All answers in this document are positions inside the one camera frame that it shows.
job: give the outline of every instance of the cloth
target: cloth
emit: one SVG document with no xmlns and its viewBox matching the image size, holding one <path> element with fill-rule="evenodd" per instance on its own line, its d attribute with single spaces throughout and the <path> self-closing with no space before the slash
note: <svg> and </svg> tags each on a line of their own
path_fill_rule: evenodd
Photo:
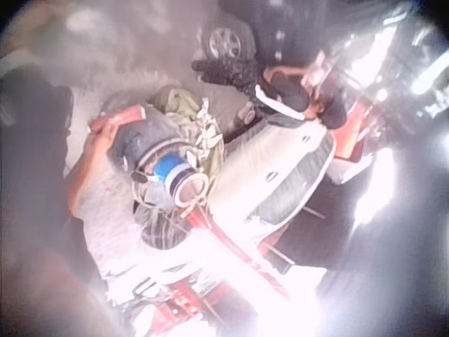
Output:
<svg viewBox="0 0 449 337">
<path fill-rule="evenodd" d="M 32 238 L 67 261 L 75 276 L 102 291 L 89 254 L 83 223 L 70 216 L 63 177 L 70 97 L 61 97 L 39 71 L 24 67 L 1 79 L 1 97 L 11 124 L 1 125 L 2 233 Z"/>
</svg>

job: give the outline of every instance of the tire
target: tire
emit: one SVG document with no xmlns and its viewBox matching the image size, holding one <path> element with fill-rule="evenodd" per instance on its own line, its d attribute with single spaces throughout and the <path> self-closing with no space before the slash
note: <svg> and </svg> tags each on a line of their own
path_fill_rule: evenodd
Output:
<svg viewBox="0 0 449 337">
<path fill-rule="evenodd" d="M 237 44 L 239 45 L 239 52 L 229 52 L 227 57 L 245 60 L 254 58 L 256 52 L 255 40 L 250 26 L 246 22 L 239 20 L 231 14 L 221 13 L 214 21 L 208 23 L 203 28 L 201 44 L 208 59 L 218 59 L 223 57 L 223 55 L 217 54 L 216 49 L 214 50 L 211 48 L 211 39 L 214 37 L 214 34 L 216 36 L 216 34 L 220 33 L 220 29 L 223 29 L 225 32 L 231 32 L 232 38 L 236 37 L 238 39 Z"/>
</svg>

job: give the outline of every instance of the dark hair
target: dark hair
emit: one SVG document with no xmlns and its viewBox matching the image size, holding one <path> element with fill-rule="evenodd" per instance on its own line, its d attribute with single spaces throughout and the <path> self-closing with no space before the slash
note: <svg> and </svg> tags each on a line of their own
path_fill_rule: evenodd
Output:
<svg viewBox="0 0 449 337">
<path fill-rule="evenodd" d="M 342 90 L 339 90 L 332 98 L 325 99 L 325 108 L 320 114 L 320 119 L 329 130 L 336 130 L 344 126 L 347 120 L 347 111 L 344 107 Z"/>
</svg>

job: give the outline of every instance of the car wheel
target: car wheel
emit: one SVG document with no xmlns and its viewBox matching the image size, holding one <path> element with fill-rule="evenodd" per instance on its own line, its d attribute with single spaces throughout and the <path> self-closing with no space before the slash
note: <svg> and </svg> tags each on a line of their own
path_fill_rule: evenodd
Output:
<svg viewBox="0 0 449 337">
<path fill-rule="evenodd" d="M 203 28 L 201 43 L 210 59 L 251 59 L 255 55 L 255 41 L 250 26 L 227 13 L 221 13 Z"/>
</svg>

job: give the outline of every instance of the fabric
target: fabric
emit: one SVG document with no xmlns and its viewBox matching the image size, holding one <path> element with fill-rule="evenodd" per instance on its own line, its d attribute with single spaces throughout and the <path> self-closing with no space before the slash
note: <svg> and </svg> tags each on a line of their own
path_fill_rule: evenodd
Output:
<svg viewBox="0 0 449 337">
<path fill-rule="evenodd" d="M 207 107 L 189 91 L 176 87 L 163 87 L 153 98 L 153 105 L 172 119 L 184 137 L 200 150 L 200 166 L 212 185 L 223 164 L 225 144 L 218 124 L 207 113 Z"/>
<path fill-rule="evenodd" d="M 199 167 L 208 176 L 211 187 L 223 165 L 225 144 L 216 120 L 207 112 L 207 103 L 178 86 L 163 87 L 151 102 L 179 126 L 184 139 L 196 145 Z M 134 213 L 135 222 L 142 228 L 142 241 L 148 246 L 172 249 L 185 240 L 191 226 L 174 208 L 161 183 L 148 185 L 145 205 L 139 204 Z"/>
<path fill-rule="evenodd" d="M 325 110 L 319 116 L 323 125 L 329 130 L 336 130 L 344 126 L 347 120 L 347 111 L 342 91 L 338 91 L 325 103 L 325 106 Z"/>
<path fill-rule="evenodd" d="M 293 81 L 283 74 L 276 73 L 270 84 L 279 93 L 282 102 L 295 111 L 303 112 L 309 107 L 310 96 L 301 86 L 300 80 Z"/>
<path fill-rule="evenodd" d="M 81 281 L 100 290 L 83 223 L 70 216 L 67 205 L 63 170 L 72 102 L 32 67 L 6 74 L 0 89 L 8 101 L 2 109 L 13 120 L 1 127 L 1 157 L 7 158 L 1 160 L 1 213 L 9 214 L 2 230 L 24 234 L 36 247 L 58 252 Z"/>
</svg>

